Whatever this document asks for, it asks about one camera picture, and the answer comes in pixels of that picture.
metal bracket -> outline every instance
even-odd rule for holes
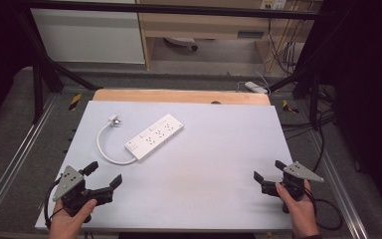
[[[61,174],[61,181],[58,185],[57,191],[55,192],[52,200],[57,201],[83,180],[84,180],[84,177],[82,174],[77,172],[72,167],[67,166],[65,168],[64,173]]]
[[[324,178],[313,173],[311,170],[300,164],[298,161],[284,168],[284,172],[302,179],[324,182]]]

outlet socket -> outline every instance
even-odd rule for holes
[[[273,5],[273,10],[283,10],[285,8],[286,3],[287,3],[287,0],[275,0],[275,3]]]
[[[263,0],[262,5],[260,5],[260,9],[270,10],[273,9],[275,5],[275,0]]]
[[[158,120],[125,144],[125,147],[142,160],[174,136],[184,125],[171,114]]]

table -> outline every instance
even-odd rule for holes
[[[200,98],[190,98],[193,103],[170,103],[181,95],[183,99]],[[145,102],[151,96],[152,102]],[[243,105],[244,101],[235,105],[232,98],[247,98],[250,104],[254,99],[262,101],[257,105]],[[212,101],[230,105],[202,104]],[[108,115],[119,115],[122,127],[109,128],[102,135],[102,148],[112,157],[130,160],[132,155],[123,144],[166,113],[178,118],[185,127],[148,158],[128,166],[102,159],[96,149],[96,135]],[[280,181],[282,173],[275,168],[275,160],[291,164],[276,110],[269,106],[265,95],[99,90],[87,106],[61,172],[67,165],[80,170],[94,160],[99,168],[86,178],[87,188],[105,187],[119,173],[123,184],[114,192],[112,203],[95,210],[92,221],[84,224],[85,230],[291,229],[288,215],[282,213],[282,202],[262,194],[253,179],[256,170],[267,180]],[[46,228],[43,215],[36,227]]]

white power strip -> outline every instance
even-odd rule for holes
[[[184,128],[182,122],[168,114],[127,142],[125,147],[136,159],[142,160],[182,128]]]
[[[247,82],[247,83],[244,84],[244,86],[245,86],[248,90],[250,90],[250,91],[252,91],[252,92],[254,92],[254,93],[265,94],[265,93],[267,92],[266,89],[264,89],[263,87],[261,87],[261,86],[255,84],[254,82]]]

hand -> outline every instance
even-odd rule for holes
[[[305,180],[303,184],[306,189],[311,191],[307,180]],[[276,190],[289,210],[293,234],[296,238],[318,235],[319,232],[315,221],[314,206],[309,198],[304,194],[302,200],[295,201],[279,183],[276,183]]]
[[[93,212],[97,201],[88,201],[83,208],[74,216],[70,216],[65,210],[59,211],[53,216],[50,239],[77,239],[80,229],[86,218]],[[63,203],[59,199],[55,205],[54,213],[63,208]]]

